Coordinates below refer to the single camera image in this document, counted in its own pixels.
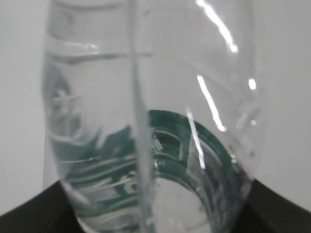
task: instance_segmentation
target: transparent plastic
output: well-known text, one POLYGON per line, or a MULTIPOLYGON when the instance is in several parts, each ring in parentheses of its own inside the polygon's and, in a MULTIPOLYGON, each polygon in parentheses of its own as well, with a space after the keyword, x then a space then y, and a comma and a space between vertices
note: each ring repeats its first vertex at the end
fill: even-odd
POLYGON ((249 0, 52 0, 43 99, 86 233, 228 233, 261 147, 249 0))

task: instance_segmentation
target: white background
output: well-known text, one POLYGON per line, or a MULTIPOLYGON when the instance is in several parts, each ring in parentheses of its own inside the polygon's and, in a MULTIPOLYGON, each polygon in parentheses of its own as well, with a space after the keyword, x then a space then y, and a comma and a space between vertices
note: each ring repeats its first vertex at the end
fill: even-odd
MULTIPOLYGON (((49 161, 44 161, 40 66, 47 2, 0 1, 0 214, 54 180, 43 184, 49 161)), ((269 98, 257 178, 311 211, 311 1, 257 0, 256 6, 265 26, 259 30, 269 98)))

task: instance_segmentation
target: clear plastic bottle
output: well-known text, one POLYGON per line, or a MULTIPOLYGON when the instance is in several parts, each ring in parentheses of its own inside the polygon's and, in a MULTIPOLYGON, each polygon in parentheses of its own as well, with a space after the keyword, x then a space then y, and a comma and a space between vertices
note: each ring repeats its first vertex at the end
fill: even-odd
POLYGON ((52 0, 43 78, 87 233, 228 233, 261 144, 248 0, 52 0))

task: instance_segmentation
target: black surface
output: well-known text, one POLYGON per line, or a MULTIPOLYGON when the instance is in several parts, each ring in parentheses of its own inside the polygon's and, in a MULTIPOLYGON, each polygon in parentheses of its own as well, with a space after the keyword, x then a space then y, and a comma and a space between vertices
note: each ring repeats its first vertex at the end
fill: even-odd
MULTIPOLYGON (((0 217, 0 233, 83 233, 55 183, 0 217)), ((311 233, 311 214, 254 182, 234 233, 311 233)))

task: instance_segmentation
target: plastic water bottle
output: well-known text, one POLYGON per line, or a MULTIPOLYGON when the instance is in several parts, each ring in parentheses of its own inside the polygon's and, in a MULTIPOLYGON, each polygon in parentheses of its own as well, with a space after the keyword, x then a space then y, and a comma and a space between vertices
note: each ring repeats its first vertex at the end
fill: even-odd
POLYGON ((261 130, 245 0, 52 0, 43 99, 86 233, 228 233, 261 130))

